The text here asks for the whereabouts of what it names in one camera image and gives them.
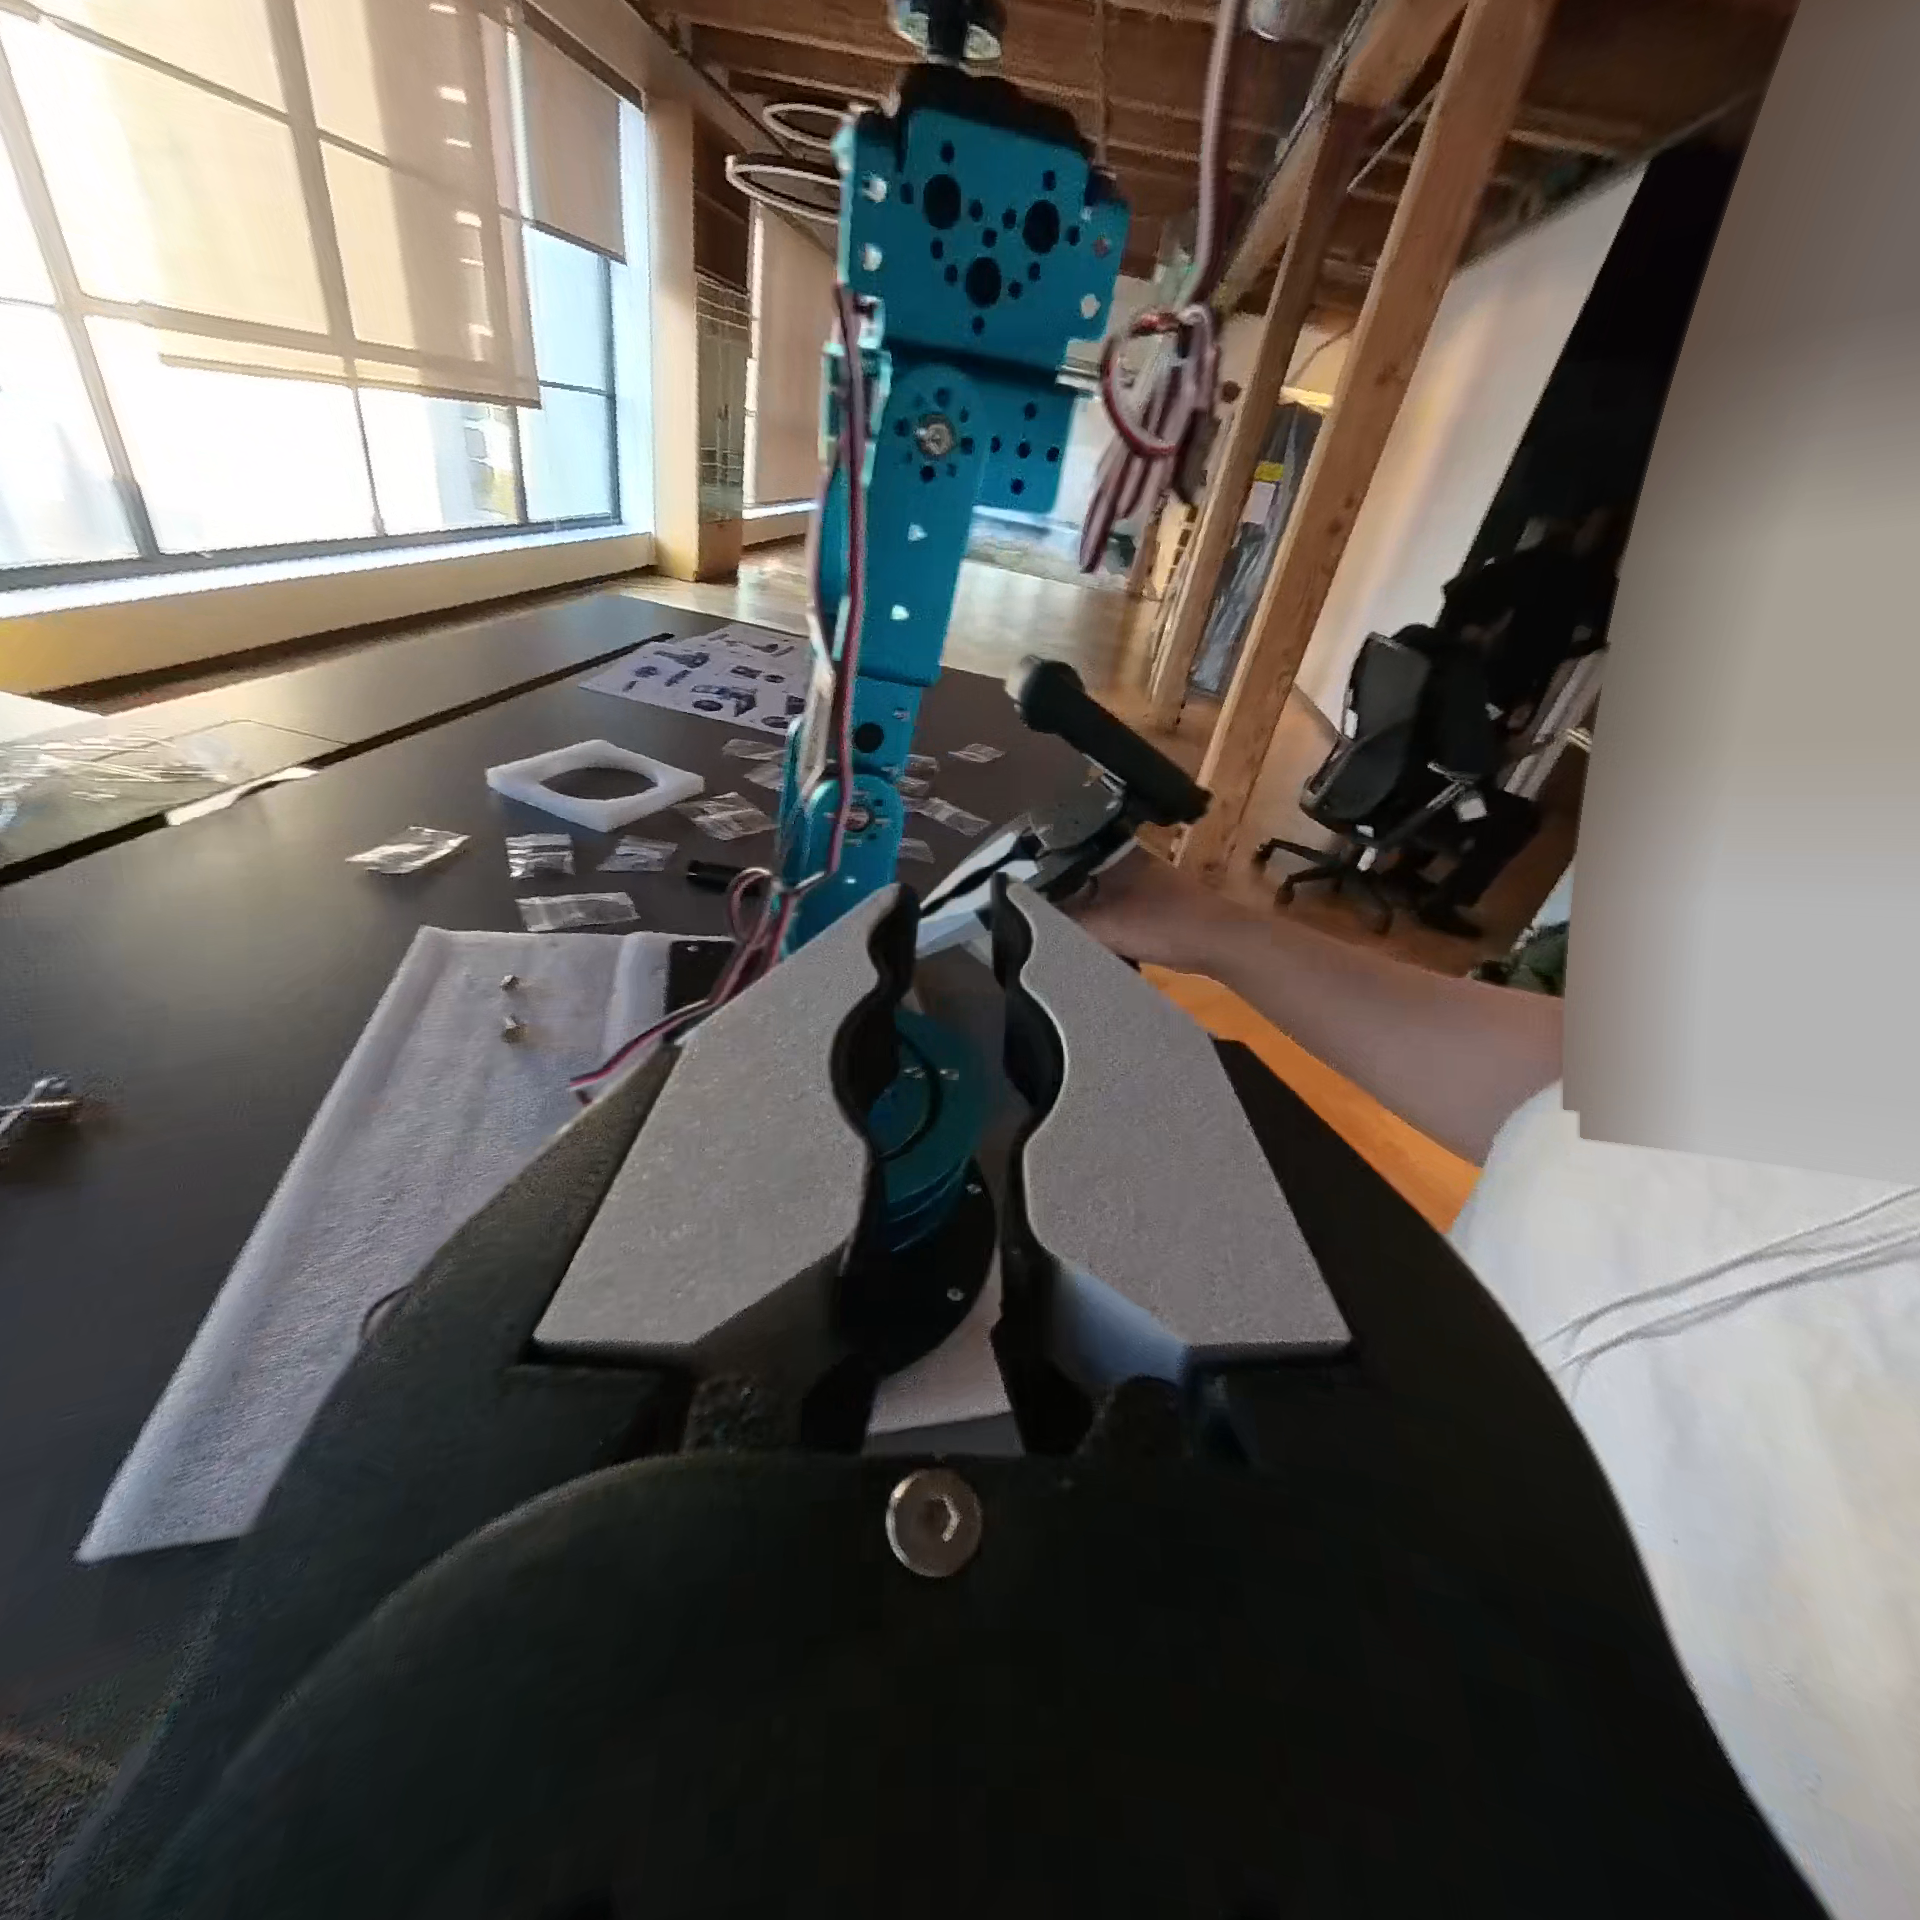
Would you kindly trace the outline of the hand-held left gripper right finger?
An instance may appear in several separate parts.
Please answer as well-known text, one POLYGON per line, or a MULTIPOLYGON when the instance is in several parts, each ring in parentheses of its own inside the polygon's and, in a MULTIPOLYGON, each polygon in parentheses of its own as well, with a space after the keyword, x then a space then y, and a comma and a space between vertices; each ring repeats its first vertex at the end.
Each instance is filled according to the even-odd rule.
POLYGON ((992 1352, 1029 1455, 1147 1381, 1340 1360, 1353 1332, 1211 1036, 1032 884, 992 890, 1002 1059, 1024 1113, 992 1352))

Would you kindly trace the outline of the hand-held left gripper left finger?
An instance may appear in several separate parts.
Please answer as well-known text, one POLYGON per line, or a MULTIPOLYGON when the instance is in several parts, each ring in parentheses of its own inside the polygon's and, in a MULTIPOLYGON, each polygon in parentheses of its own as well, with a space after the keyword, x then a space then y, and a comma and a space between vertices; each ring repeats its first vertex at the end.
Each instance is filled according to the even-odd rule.
POLYGON ((881 1369, 848 1272, 881 1233, 873 1109, 920 900, 891 882, 664 1047, 664 1085, 533 1331, 543 1360, 767 1388, 804 1449, 860 1455, 881 1369))

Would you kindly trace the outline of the robot arm instruction booklet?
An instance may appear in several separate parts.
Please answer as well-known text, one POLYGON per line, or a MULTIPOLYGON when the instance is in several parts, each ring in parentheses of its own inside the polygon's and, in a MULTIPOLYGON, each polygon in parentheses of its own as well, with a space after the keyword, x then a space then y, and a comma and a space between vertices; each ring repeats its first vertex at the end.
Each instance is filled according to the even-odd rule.
POLYGON ((629 705, 781 736, 807 707, 812 668, 804 639, 730 623, 647 640, 583 687, 629 705))

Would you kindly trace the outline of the blue toy robot arm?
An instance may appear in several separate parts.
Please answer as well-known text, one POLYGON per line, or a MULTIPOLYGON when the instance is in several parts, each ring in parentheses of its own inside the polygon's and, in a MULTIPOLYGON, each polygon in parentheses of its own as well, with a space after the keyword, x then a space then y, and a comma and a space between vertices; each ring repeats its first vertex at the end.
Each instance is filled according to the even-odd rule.
MULTIPOLYGON (((608 1090, 645 1050, 683 1044, 881 887, 912 890, 899 873, 903 780, 977 506, 1045 507, 1059 491, 1073 418, 1059 376, 1109 319, 1129 211, 1066 111, 972 72, 1002 36, 1000 5, 896 12, 921 60, 891 103, 832 139, 815 668, 784 744, 772 877, 740 884, 751 917, 708 999, 631 1041, 583 1092, 608 1090)), ((844 1296, 881 1376, 967 1319, 996 1242, 977 1165, 984 1073, 962 1041, 903 1008, 908 988, 899 1074, 872 1113, 877 1247, 844 1296)))

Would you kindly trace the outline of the person's right forearm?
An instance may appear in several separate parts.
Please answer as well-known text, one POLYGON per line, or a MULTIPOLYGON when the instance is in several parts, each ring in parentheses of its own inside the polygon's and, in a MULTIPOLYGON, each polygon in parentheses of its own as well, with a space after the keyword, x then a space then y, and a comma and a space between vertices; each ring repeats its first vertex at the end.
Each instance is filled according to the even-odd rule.
POLYGON ((1231 900, 1132 853, 1071 900, 1120 957, 1213 980, 1419 1135, 1483 1163, 1505 1123, 1564 1077, 1560 999, 1440 977, 1231 900))

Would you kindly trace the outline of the black swivel office chair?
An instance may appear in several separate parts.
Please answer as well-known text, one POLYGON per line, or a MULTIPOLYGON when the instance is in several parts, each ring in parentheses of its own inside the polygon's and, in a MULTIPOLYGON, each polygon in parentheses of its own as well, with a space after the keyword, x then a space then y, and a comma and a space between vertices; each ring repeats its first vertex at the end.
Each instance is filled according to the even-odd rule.
POLYGON ((1405 908, 1451 940, 1475 941, 1475 906, 1538 828, 1535 803, 1505 788, 1507 736, 1481 649, 1429 627, 1363 642, 1346 683, 1340 733, 1298 799, 1330 840, 1320 853, 1280 836, 1287 872, 1279 904, 1298 890, 1356 884, 1387 930, 1405 908))

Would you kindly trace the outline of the white foam sheet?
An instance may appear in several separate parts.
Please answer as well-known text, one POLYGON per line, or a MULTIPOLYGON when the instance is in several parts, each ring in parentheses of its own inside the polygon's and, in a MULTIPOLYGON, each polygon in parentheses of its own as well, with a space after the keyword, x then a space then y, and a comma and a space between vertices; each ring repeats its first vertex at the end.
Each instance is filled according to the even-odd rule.
MULTIPOLYGON (((665 1008, 671 940, 655 932, 423 929, 401 960, 228 1280, 162 1391, 79 1561, 216 1545, 261 1519, 307 1429, 361 1347, 369 1315, 576 1120, 637 1113, 640 1065, 586 1109, 570 1079, 665 1008), (517 994, 499 979, 517 972, 517 994), (503 1018, 528 1033, 511 1044, 503 1018)), ((613 1176, 562 1172, 535 1199, 535 1251, 571 1253, 613 1176)), ((535 1323, 561 1280, 535 1282, 535 1323)))

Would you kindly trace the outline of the white foam square with hole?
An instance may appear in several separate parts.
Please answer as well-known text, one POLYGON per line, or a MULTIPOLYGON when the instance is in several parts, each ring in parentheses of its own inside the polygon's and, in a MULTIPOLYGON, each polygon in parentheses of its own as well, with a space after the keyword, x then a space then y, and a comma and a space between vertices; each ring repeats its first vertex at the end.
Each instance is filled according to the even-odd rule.
POLYGON ((615 833, 697 800, 697 772, 604 739, 487 769, 487 788, 591 833, 615 833))

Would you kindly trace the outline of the scattered small screw bags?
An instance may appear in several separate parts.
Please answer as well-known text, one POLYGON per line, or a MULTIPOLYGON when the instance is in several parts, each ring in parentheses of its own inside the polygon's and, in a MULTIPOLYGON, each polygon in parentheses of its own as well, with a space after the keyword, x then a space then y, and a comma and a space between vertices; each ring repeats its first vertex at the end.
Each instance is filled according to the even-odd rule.
MULTIPOLYGON (((769 772, 769 769, 772 769, 771 780, 778 780, 781 767, 778 763, 776 749, 755 748, 753 744, 751 748, 751 780, 760 780, 769 772)), ((945 800, 935 800, 932 795, 921 794, 921 788, 924 783, 906 783, 906 809, 909 817, 917 813, 929 823, 947 826, 954 833, 985 833, 985 821, 967 813, 962 807, 951 807, 945 800)), ((704 800, 704 795, 699 795, 697 800, 682 803, 680 807, 665 811, 680 811, 695 826, 699 826, 704 833, 711 833, 723 840, 755 836, 762 829, 771 829, 769 821, 762 818, 757 807, 740 799, 704 800)), ((524 835, 522 841, 525 841, 530 853, 524 849, 522 853, 513 856, 511 864, 514 877, 530 877, 538 876, 538 872, 561 873, 562 877, 571 876, 571 840, 568 833, 533 833, 524 835)), ((465 833, 409 826, 389 844, 351 856, 347 864, 386 876, 421 873, 427 867, 435 867, 447 857, 459 853, 465 844, 465 833)), ((623 891, 602 896, 528 896, 520 900, 520 917, 528 932, 553 932, 575 929, 626 929, 637 924, 637 911, 631 896, 623 891)))

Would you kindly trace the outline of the person's white clothing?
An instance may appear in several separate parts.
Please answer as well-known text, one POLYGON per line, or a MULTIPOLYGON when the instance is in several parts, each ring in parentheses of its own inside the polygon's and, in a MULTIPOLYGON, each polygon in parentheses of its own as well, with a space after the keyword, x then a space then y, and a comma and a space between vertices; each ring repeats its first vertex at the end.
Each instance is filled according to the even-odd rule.
POLYGON ((1588 1141, 1549 1084, 1451 1242, 1587 1434, 1820 1903, 1917 1916, 1916 1188, 1588 1141))

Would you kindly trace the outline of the crumpled clear plastic wrap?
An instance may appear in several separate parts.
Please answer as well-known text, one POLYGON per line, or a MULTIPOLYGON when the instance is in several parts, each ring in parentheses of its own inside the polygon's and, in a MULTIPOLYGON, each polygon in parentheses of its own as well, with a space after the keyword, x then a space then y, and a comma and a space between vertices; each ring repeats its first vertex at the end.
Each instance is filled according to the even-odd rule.
POLYGON ((288 727, 234 720, 181 727, 107 716, 3 746, 3 873, 82 857, 129 833, 234 788, 313 763, 335 744, 288 727))

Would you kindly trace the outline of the large glass window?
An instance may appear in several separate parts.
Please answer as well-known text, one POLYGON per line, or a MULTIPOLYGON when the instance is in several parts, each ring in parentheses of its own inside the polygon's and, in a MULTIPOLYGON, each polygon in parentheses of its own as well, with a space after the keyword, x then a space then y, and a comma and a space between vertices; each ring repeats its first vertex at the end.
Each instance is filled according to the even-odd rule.
POLYGON ((538 5, 12 2, 5 588, 649 535, 645 121, 538 5))

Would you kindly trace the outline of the wooden support post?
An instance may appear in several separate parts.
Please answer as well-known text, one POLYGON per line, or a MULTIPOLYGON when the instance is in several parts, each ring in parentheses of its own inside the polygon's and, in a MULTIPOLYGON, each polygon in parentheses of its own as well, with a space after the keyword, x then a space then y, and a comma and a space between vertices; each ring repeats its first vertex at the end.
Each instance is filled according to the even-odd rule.
POLYGON ((1313 449, 1287 537, 1265 583, 1202 770, 1211 807, 1186 829, 1179 867, 1218 877, 1248 828, 1305 648, 1327 609, 1391 433, 1419 367, 1525 82, 1540 53, 1549 2, 1475 2, 1463 9, 1423 143, 1400 195, 1352 337, 1328 421, 1313 449))
POLYGON ((1353 179, 1356 155, 1375 119, 1377 112, 1368 105, 1333 103, 1314 117, 1303 144, 1303 164, 1287 201, 1287 242, 1265 308, 1255 360, 1228 439, 1207 469, 1207 489, 1186 543, 1184 569, 1162 623, 1143 709, 1145 723, 1160 733, 1171 733, 1179 724, 1218 577, 1232 552, 1273 415, 1280 410, 1280 388, 1313 311, 1313 295, 1338 211, 1353 179))

